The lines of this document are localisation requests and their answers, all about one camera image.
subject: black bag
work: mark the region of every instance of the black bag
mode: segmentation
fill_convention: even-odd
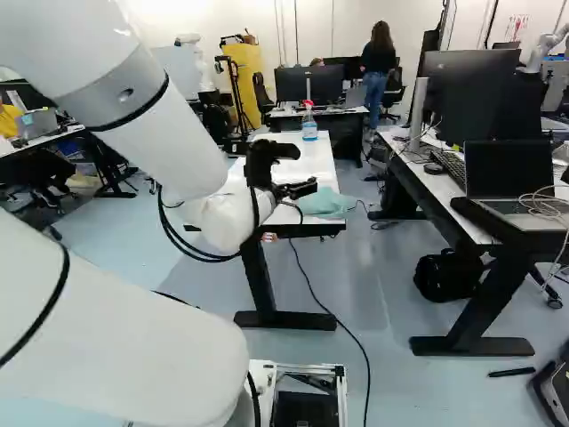
[[[419,260],[413,281],[429,301],[449,302],[472,297],[484,270],[480,258],[444,249]]]

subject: plastic bottle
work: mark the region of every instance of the plastic bottle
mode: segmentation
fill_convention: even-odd
[[[314,113],[312,113],[314,102],[306,100],[304,105],[306,112],[302,117],[302,139],[304,141],[316,141],[318,139],[318,126],[314,120]]]

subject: black shirt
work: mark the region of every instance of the black shirt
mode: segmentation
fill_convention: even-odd
[[[362,65],[366,73],[381,72],[387,74],[397,66],[395,49],[375,51],[371,43],[365,45],[362,53]]]

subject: black pen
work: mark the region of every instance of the black pen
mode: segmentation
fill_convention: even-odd
[[[514,375],[529,375],[534,374],[534,367],[520,367],[519,369],[509,369],[507,371],[495,371],[488,374],[489,378],[501,378],[503,376],[514,376]]]

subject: person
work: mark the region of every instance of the person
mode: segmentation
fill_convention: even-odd
[[[315,58],[310,62],[310,67],[323,67],[324,65],[324,60],[322,58]]]
[[[23,112],[13,105],[4,104],[0,94],[0,134],[5,138],[18,136],[16,119]],[[27,185],[36,190],[49,207],[60,207],[59,199],[49,190],[53,186],[63,194],[69,194],[67,179],[76,171],[75,165],[46,149],[30,150],[10,159],[3,165],[0,181]]]
[[[396,51],[391,39],[389,25],[380,20],[373,26],[372,38],[362,52],[364,85],[367,87],[365,106],[370,110],[370,130],[367,140],[375,136],[375,128],[380,123],[380,106],[385,86],[391,72],[397,66]]]

